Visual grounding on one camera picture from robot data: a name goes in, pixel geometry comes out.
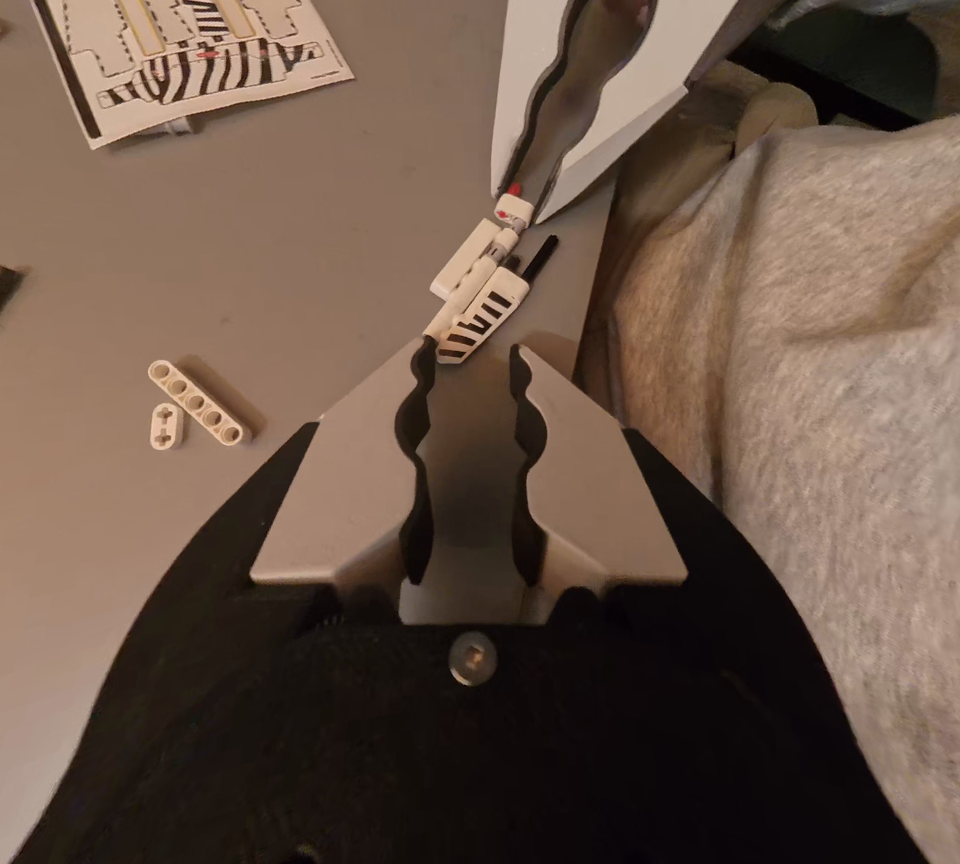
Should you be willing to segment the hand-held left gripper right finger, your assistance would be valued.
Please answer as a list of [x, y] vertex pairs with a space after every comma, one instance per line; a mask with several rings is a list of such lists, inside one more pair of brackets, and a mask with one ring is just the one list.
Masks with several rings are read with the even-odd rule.
[[688, 569], [625, 430], [525, 345], [510, 350], [514, 438], [524, 454], [511, 519], [522, 618], [583, 588], [679, 585]]

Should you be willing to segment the person's beige trousers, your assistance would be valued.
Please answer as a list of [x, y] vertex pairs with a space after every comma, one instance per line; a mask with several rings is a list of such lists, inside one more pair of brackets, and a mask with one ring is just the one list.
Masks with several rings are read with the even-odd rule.
[[573, 372], [578, 386], [606, 389], [606, 321], [645, 238], [760, 138], [819, 123], [815, 103], [798, 87], [725, 61], [630, 148], [619, 167]]

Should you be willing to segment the person's right hand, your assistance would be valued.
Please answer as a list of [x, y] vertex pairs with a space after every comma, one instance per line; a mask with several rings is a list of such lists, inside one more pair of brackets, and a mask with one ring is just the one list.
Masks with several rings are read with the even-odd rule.
[[599, 50], [618, 61], [645, 36], [654, 0], [600, 0], [600, 3]]

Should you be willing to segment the white five-hole lego beam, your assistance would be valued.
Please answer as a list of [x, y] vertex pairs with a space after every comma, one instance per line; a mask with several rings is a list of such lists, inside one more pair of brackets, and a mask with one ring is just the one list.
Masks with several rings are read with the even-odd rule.
[[148, 376], [163, 391], [162, 402], [176, 403], [184, 409], [185, 426], [191, 419], [225, 447], [236, 447], [252, 439], [246, 424], [172, 363], [154, 361], [148, 367]]

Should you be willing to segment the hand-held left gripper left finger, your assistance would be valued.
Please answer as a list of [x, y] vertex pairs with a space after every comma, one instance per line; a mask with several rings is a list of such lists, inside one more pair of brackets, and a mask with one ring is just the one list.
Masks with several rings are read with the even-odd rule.
[[434, 538], [426, 465], [437, 341], [415, 338], [318, 420], [249, 575], [320, 584], [343, 603], [378, 592], [398, 609]]

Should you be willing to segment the person's grey hoodie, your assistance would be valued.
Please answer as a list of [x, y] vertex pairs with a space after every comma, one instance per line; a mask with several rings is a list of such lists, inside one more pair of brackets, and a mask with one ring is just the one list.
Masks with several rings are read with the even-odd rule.
[[623, 420], [754, 546], [930, 862], [958, 862], [958, 116], [741, 152], [639, 246]]

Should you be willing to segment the white two-hole lego connector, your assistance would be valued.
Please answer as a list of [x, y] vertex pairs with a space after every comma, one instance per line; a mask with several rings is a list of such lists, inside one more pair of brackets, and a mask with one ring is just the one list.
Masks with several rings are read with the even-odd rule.
[[151, 449], [169, 451], [181, 445], [186, 431], [186, 413], [180, 405], [161, 402], [153, 408], [150, 418]]

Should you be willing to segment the white lego connector red pin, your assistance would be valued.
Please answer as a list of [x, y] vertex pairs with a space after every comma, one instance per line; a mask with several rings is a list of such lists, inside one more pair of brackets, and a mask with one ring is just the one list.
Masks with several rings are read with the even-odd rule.
[[530, 225], [534, 209], [534, 205], [523, 198], [522, 185], [513, 183], [498, 198], [493, 219], [500, 227], [521, 233]]

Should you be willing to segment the zebra panel lego assembly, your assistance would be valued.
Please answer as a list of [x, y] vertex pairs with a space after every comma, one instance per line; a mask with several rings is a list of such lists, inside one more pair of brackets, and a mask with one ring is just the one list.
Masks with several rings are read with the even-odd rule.
[[560, 242], [548, 236], [521, 270], [521, 236], [483, 220], [435, 278], [431, 292], [442, 306], [424, 333], [436, 343], [438, 365], [465, 363], [517, 311]]

